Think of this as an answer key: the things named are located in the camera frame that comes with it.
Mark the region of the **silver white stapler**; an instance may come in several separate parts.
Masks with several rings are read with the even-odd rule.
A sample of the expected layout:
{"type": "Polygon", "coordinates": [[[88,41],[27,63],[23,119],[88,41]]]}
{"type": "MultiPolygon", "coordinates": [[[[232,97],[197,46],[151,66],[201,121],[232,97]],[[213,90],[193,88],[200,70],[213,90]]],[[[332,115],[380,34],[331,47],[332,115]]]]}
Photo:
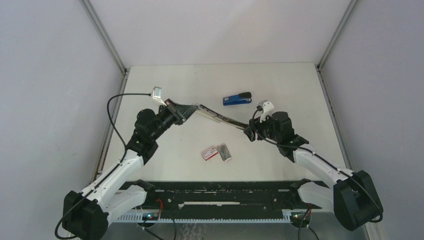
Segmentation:
{"type": "Polygon", "coordinates": [[[233,126],[240,130],[245,130],[249,125],[247,123],[243,123],[240,121],[237,121],[235,119],[232,119],[230,117],[224,116],[208,107],[206,107],[203,104],[195,103],[194,104],[197,107],[196,113],[212,120],[216,123],[225,123],[227,125],[233,126]]]}

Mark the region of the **staple box tray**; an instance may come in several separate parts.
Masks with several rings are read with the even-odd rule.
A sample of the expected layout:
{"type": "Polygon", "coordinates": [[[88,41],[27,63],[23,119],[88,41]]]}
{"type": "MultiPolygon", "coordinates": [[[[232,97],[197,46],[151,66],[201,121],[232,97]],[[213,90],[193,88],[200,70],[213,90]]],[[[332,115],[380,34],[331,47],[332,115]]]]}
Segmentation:
{"type": "Polygon", "coordinates": [[[228,162],[232,159],[232,156],[226,144],[218,145],[216,149],[218,153],[220,154],[220,157],[223,162],[228,162]]]}

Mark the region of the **blue black stapler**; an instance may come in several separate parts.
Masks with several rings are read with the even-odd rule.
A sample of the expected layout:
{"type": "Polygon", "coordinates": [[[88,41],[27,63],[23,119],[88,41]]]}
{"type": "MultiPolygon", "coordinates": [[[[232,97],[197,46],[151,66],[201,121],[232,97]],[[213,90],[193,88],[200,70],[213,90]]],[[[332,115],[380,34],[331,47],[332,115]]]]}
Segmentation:
{"type": "Polygon", "coordinates": [[[224,106],[244,105],[252,102],[251,92],[242,92],[236,95],[226,96],[222,99],[224,106]]]}

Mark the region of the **red white staple box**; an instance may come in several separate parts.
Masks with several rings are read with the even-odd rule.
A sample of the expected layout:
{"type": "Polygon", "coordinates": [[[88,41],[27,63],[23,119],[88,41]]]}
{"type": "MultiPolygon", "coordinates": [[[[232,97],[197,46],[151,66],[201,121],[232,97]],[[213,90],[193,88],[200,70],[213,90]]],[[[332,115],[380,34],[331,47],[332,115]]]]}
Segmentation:
{"type": "Polygon", "coordinates": [[[211,158],[215,157],[218,154],[219,152],[215,146],[211,146],[208,149],[201,152],[201,156],[205,161],[210,160],[211,158]]]}

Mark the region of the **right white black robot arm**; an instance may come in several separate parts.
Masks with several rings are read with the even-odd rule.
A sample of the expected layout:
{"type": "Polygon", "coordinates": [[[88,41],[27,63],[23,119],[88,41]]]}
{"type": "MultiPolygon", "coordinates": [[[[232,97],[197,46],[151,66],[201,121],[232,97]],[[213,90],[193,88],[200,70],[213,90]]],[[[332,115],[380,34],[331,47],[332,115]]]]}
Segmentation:
{"type": "Polygon", "coordinates": [[[298,181],[289,194],[293,207],[312,204],[330,211],[348,231],[383,220],[384,208],[370,174],[344,168],[319,154],[308,140],[295,133],[287,112],[275,112],[264,120],[252,116],[243,132],[251,142],[266,141],[276,146],[283,157],[325,184],[298,181]]]}

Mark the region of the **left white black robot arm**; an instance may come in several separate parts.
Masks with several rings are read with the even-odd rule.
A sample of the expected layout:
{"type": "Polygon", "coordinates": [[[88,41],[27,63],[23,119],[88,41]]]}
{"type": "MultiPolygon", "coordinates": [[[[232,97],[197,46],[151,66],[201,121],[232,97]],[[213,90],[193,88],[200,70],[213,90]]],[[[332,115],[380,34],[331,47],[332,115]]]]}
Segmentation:
{"type": "Polygon", "coordinates": [[[100,240],[109,226],[128,210],[140,205],[145,209],[153,207],[157,196],[148,189],[133,185],[122,193],[118,190],[153,157],[159,147],[157,139],[172,125],[184,124],[198,109],[197,104],[178,104],[167,99],[158,112],[149,108],[141,110],[123,156],[91,184],[79,192],[71,190],[65,196],[55,237],[64,239],[59,235],[59,228],[63,228],[72,234],[70,239],[100,240]]]}

